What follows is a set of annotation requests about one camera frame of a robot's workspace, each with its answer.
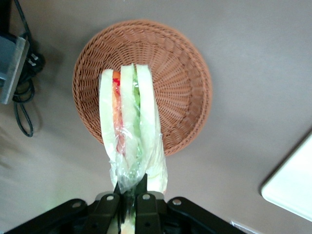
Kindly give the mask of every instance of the brown woven basket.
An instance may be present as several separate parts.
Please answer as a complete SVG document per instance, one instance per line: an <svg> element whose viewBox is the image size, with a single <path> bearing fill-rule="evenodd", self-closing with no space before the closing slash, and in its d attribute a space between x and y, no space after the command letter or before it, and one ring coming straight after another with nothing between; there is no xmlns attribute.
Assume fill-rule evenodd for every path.
<svg viewBox="0 0 312 234"><path fill-rule="evenodd" d="M73 95L89 132L101 143L98 76L104 69L148 64L152 70L165 154L190 144L208 117L212 85L208 67L177 30L149 20L114 24L95 35L82 50L74 71Z"/></svg>

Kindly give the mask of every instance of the plastic wrap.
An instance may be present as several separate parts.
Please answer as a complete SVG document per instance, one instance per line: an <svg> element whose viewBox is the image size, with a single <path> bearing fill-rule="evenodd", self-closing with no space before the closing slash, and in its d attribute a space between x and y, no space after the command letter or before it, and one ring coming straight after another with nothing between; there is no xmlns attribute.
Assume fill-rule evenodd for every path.
<svg viewBox="0 0 312 234"><path fill-rule="evenodd" d="M110 158L110 176L121 193L148 175L148 191L164 193L167 168L151 72L147 65L107 69L100 75L102 138Z"/></svg>

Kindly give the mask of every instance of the wicker basket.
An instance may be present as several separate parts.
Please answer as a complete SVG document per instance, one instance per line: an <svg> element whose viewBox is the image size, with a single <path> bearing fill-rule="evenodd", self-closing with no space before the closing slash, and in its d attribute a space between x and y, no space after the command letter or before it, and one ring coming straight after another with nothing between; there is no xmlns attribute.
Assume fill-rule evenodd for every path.
<svg viewBox="0 0 312 234"><path fill-rule="evenodd" d="M148 64L152 70L165 154L190 144L202 129L212 101L208 67L178 31L149 20L114 24L82 50L74 71L73 95L89 132L101 143L98 76L104 69Z"/></svg>

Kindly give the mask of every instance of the screw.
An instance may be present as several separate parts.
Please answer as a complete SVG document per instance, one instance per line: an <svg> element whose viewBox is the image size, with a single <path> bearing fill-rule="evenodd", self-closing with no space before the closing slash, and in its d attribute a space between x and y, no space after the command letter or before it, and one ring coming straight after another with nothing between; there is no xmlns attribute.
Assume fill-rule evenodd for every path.
<svg viewBox="0 0 312 234"><path fill-rule="evenodd" d="M176 205L176 206L179 206L179 205L182 204L182 202L181 202L179 199L173 200L172 203L173 203L174 205Z"/></svg>
<svg viewBox="0 0 312 234"><path fill-rule="evenodd" d="M79 206L81 206L81 202L76 202L72 205L73 208L78 208Z"/></svg>
<svg viewBox="0 0 312 234"><path fill-rule="evenodd" d="M114 196L112 196L112 195L109 195L109 196L106 198L107 201L111 201L111 200L113 200L113 199L114 199Z"/></svg>
<svg viewBox="0 0 312 234"><path fill-rule="evenodd" d="M144 194L142 198L143 200L149 200L151 196L149 194Z"/></svg>

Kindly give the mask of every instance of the black cable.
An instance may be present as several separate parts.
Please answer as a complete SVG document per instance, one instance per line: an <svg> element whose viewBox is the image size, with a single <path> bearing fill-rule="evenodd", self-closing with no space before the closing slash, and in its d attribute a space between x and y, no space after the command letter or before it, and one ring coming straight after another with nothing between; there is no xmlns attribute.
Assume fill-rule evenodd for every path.
<svg viewBox="0 0 312 234"><path fill-rule="evenodd" d="M43 56L40 56L40 58L38 58L36 55L34 55L34 44L33 44L33 40L32 40L32 35L30 33L25 15L21 9L19 1L14 0L14 2L15 2L15 5L16 5L18 11L19 11L19 16L23 22L23 25L24 25L24 28L26 31L22 36L23 37L27 36L27 39L29 41L29 51L28 51L28 56L27 56L28 58L26 59L26 62L24 64L21 76L19 78L18 85L16 87L16 90L15 90L15 93L13 96L14 114L15 114L17 124L18 124L19 128L21 129L21 131L25 134L25 136L32 137L34 134L34 128L33 128L32 122L29 118L29 115L28 115L28 113L24 107L24 104L30 102L35 95L35 88L34 88L34 84L31 80L31 78L34 77L37 72L41 71L41 69L44 65L44 58L43 58ZM35 59L35 62L30 61L31 56L33 56L33 58L37 57ZM26 121L27 121L29 129L30 129L29 132L27 132L25 130L25 128L23 127L23 125L21 123L18 107L20 107L20 109L22 110L22 112L26 118Z"/></svg>
<svg viewBox="0 0 312 234"><path fill-rule="evenodd" d="M15 5L16 5L16 8L18 9L19 11L19 16L23 22L23 25L24 25L24 28L25 28L25 31L26 31L26 34L27 34L27 37L28 37L28 41L29 41L29 49L30 49L30 52L33 51L33 48L34 48L34 44L33 44L33 38L31 36L31 32L30 32L30 29L28 27L28 23L26 21L26 18L25 18L25 15L21 9L21 6L20 6L20 2L18 0L14 0L15 2Z"/></svg>
<svg viewBox="0 0 312 234"><path fill-rule="evenodd" d="M27 88L23 88L22 92L18 92L16 90L15 93L14 93L14 96L13 96L14 114L15 114L15 118L16 118L16 121L18 123L18 126L21 129L21 131L24 133L24 135L27 136L27 137L32 137L33 134L34 134L34 128L33 128L32 122L31 122L31 120L29 118L29 115L28 115L28 113L27 113L27 111L26 111L26 109L24 107L24 104L30 102L33 99L34 95L35 95L35 88L34 88L33 81L29 78L27 81L25 81L23 83L20 83L18 85L17 89L19 87L21 87L22 85L25 85L27 82L28 82L28 87ZM22 110L22 112L23 112L23 114L24 114L24 116L26 118L26 121L27 121L29 129L30 129L29 133L25 130L25 128L23 127L23 125L21 123L18 107L21 108L21 110Z"/></svg>

